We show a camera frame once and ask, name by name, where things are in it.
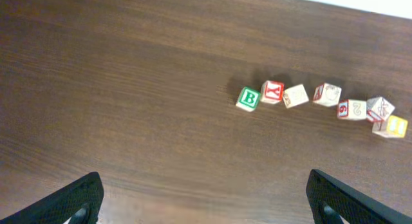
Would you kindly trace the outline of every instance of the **white wall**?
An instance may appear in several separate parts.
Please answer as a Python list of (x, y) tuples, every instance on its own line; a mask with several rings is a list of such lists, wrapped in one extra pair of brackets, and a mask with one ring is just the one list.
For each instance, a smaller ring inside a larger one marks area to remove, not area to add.
[(309, 0), (412, 19), (412, 0)]

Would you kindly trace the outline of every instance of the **wooden block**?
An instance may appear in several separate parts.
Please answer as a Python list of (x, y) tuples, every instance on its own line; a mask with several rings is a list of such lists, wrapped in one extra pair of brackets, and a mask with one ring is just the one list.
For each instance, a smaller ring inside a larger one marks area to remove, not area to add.
[(303, 84), (288, 88), (283, 92), (283, 102), (288, 109), (308, 101), (309, 98)]
[(367, 119), (369, 122), (383, 122), (389, 118), (395, 107), (383, 97), (368, 99)]
[(406, 130), (407, 120), (391, 115), (384, 122), (374, 123), (372, 133), (385, 138), (404, 138), (406, 135)]
[(283, 83), (266, 81), (261, 88), (261, 98), (260, 101), (266, 102), (269, 104), (277, 104), (282, 101), (283, 95)]
[(326, 107), (336, 106), (339, 103), (341, 92), (342, 88), (324, 83), (316, 87), (314, 103)]
[(366, 119), (366, 101), (343, 100), (337, 105), (337, 118), (345, 120)]
[(236, 106), (244, 109), (245, 111), (252, 112), (256, 109), (259, 103), (260, 93), (254, 89), (245, 87), (242, 89)]

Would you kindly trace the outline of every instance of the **red number 6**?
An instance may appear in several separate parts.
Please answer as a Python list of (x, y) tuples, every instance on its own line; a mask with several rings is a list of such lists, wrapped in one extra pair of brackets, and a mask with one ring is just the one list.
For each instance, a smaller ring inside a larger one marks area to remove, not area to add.
[(339, 112), (340, 112), (340, 113), (345, 112), (346, 110), (347, 110), (346, 106), (341, 106), (341, 107), (339, 108)]

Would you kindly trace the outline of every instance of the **wooden table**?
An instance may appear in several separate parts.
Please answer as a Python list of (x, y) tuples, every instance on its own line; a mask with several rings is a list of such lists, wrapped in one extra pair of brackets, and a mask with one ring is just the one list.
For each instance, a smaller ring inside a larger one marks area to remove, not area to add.
[(412, 133), (234, 106), (329, 82), (412, 118), (412, 21), (299, 0), (0, 0), (0, 218), (91, 171), (101, 223), (313, 223), (318, 168), (412, 216)]

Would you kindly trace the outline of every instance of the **green block face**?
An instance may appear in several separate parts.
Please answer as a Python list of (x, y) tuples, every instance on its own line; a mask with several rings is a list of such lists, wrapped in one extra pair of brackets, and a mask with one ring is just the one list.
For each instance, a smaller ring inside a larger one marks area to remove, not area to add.
[(243, 88), (242, 94), (239, 96), (239, 103), (255, 109), (258, 106), (260, 93), (254, 89)]

